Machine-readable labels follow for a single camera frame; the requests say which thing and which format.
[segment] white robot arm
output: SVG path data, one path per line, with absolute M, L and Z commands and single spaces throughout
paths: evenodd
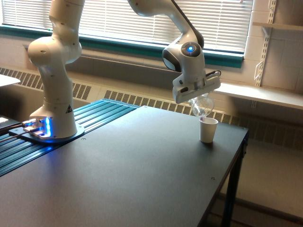
M 177 104 L 220 87 L 219 71 L 205 73 L 202 35 L 174 0 L 128 0 L 128 3 L 140 16 L 167 15 L 182 33 L 162 54 L 169 69 L 182 73 L 173 80 L 173 97 Z
M 72 81 L 65 65 L 81 55 L 79 24 L 85 0 L 52 0 L 49 13 L 53 24 L 52 37 L 33 41 L 28 48 L 31 62 L 36 65 L 44 84 L 43 106 L 33 112 L 33 125 L 41 128 L 35 135 L 41 139 L 67 138 L 77 132 L 72 99 Z
M 173 81 L 173 96 L 182 103 L 220 86 L 218 72 L 205 73 L 202 48 L 204 40 L 174 0 L 128 0 L 141 16 L 165 14 L 171 18 L 182 35 L 163 51 L 165 65 L 182 74 Z M 72 82 L 65 64 L 74 62 L 81 54 L 79 24 L 85 0 L 52 0 L 49 18 L 53 24 L 52 37 L 33 41 L 28 55 L 40 73 L 44 84 L 44 104 L 31 114 L 25 130 L 34 130 L 41 139 L 68 138 L 77 133 L 73 115 Z

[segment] wall shelf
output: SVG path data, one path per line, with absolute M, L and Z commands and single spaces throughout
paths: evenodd
M 221 86 L 215 92 L 232 97 L 303 110 L 303 95 L 278 89 L 221 83 Z
M 279 30 L 303 31 L 303 26 L 296 26 L 296 25 L 268 24 L 268 23 L 260 23 L 260 22 L 253 22 L 252 25 L 262 26 L 264 28 L 274 28 Z

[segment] warning label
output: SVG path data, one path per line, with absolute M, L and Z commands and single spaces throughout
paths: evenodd
M 67 110 L 66 110 L 66 114 L 68 114 L 68 113 L 70 113 L 70 112 L 72 112 L 72 108 L 71 108 L 71 105 L 68 105 L 68 108 L 67 108 Z

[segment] white cup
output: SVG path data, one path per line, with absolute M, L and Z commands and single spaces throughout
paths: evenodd
M 214 118 L 204 117 L 200 119 L 200 140 L 203 143 L 212 143 L 218 121 Z

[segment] window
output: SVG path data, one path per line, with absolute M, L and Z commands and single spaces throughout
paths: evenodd
M 243 53 L 253 0 L 176 0 L 205 48 Z M 2 0 L 3 23 L 51 29 L 51 0 Z M 169 44 L 180 32 L 167 16 L 141 17 L 126 0 L 86 0 L 80 34 Z

